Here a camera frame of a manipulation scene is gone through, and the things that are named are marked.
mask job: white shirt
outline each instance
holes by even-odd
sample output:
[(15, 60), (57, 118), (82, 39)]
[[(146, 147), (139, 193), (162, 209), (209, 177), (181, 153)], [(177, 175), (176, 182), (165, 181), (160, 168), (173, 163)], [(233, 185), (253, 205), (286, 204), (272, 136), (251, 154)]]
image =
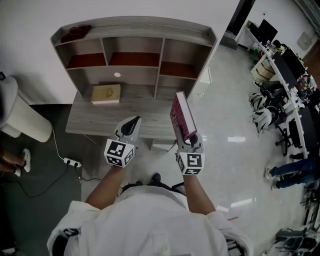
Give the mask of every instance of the white shirt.
[(51, 256), (59, 235), (68, 239), (64, 256), (227, 256), (226, 239), (253, 255), (251, 241), (221, 213), (191, 213), (185, 196), (155, 186), (131, 187), (102, 210), (71, 202), (47, 242)]

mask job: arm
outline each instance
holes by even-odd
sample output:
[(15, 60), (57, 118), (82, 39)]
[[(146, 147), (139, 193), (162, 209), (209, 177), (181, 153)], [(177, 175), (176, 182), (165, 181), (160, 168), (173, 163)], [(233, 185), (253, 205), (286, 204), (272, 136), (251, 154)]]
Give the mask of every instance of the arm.
[(85, 202), (100, 210), (113, 205), (124, 176), (125, 168), (112, 166)]
[(190, 212), (207, 215), (216, 211), (197, 176), (183, 175), (183, 181)]

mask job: white sleeve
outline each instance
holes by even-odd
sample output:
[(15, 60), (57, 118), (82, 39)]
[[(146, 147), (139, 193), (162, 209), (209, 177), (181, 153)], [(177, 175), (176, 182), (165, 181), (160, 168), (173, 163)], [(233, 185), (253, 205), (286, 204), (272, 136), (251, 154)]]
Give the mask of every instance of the white sleeve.
[(69, 238), (74, 240), (74, 234), (79, 233), (82, 225), (89, 220), (97, 218), (99, 214), (100, 210), (88, 203), (72, 201), (67, 214), (52, 231), (48, 242), (46, 243), (50, 256), (53, 256), (53, 247), (57, 238), (63, 241), (66, 241), (66, 239), (68, 241)]
[(254, 255), (254, 246), (251, 239), (245, 236), (238, 227), (228, 221), (220, 212), (211, 212), (206, 215), (214, 228), (218, 229), (225, 237), (236, 241), (242, 248), (246, 250), (245, 256)]

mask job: black shoe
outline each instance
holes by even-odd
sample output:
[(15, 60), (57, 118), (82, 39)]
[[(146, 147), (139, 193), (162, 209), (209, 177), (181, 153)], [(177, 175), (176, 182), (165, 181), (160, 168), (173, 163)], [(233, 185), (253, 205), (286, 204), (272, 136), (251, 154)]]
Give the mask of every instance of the black shoe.
[(152, 178), (150, 183), (159, 183), (161, 182), (161, 175), (159, 173), (155, 173)]

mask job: pink book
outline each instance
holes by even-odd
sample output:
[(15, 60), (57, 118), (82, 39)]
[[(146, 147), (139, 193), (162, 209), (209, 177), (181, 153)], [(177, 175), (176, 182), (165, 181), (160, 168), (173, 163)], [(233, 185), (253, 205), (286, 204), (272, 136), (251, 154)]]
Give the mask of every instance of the pink book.
[(175, 94), (170, 117), (176, 138), (178, 138), (178, 127), (180, 127), (184, 141), (192, 137), (192, 135), (197, 132), (194, 119), (191, 115), (190, 108), (183, 91), (179, 91)]

